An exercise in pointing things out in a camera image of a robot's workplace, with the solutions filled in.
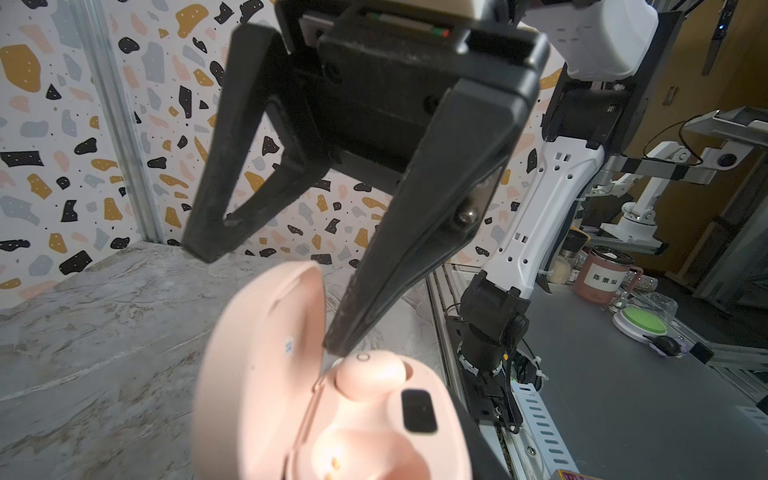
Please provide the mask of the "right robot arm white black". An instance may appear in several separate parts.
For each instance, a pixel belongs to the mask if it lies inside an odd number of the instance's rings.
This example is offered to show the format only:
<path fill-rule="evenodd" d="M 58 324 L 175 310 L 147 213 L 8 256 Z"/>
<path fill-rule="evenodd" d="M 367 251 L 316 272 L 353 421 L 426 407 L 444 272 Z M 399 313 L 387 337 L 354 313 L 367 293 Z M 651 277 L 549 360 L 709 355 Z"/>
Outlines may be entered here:
<path fill-rule="evenodd" d="M 207 164 L 182 244 L 235 250 L 338 170 L 389 207 L 324 345 L 349 353 L 411 286 L 477 234 L 539 94 L 534 179 L 458 311 L 472 415 L 517 431 L 513 355 L 540 269 L 577 197 L 637 130 L 682 18 L 644 1 L 279 1 L 278 27 L 231 37 Z"/>

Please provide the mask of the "pink earbud charging case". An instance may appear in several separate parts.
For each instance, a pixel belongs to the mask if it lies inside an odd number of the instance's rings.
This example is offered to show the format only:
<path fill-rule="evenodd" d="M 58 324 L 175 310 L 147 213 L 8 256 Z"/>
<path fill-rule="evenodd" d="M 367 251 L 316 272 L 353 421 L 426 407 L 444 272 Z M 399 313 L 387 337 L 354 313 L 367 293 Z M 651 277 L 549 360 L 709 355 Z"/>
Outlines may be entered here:
<path fill-rule="evenodd" d="M 398 355 L 405 384 L 349 400 L 323 365 L 319 266 L 286 262 L 239 291 L 207 344 L 192 412 L 201 479 L 468 479 L 452 399 L 427 365 Z"/>

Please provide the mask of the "pink earbud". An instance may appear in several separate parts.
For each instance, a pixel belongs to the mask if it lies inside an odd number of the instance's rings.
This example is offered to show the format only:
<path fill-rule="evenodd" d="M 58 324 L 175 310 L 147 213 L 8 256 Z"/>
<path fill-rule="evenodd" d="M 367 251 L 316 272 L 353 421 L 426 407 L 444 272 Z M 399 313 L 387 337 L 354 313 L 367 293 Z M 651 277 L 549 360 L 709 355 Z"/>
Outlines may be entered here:
<path fill-rule="evenodd" d="M 399 390 L 408 378 L 406 363 L 386 350 L 346 357 L 335 374 L 335 386 L 349 400 L 367 402 Z"/>

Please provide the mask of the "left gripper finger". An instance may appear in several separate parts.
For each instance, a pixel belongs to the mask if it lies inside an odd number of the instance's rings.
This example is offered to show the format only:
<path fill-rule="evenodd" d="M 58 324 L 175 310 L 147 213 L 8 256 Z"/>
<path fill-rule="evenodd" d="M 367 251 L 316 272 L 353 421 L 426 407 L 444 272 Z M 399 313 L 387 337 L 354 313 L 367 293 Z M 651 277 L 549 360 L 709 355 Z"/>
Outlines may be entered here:
<path fill-rule="evenodd" d="M 473 480 L 509 480 L 508 469 L 496 457 L 457 395 L 452 396 L 462 434 L 469 453 Z"/>

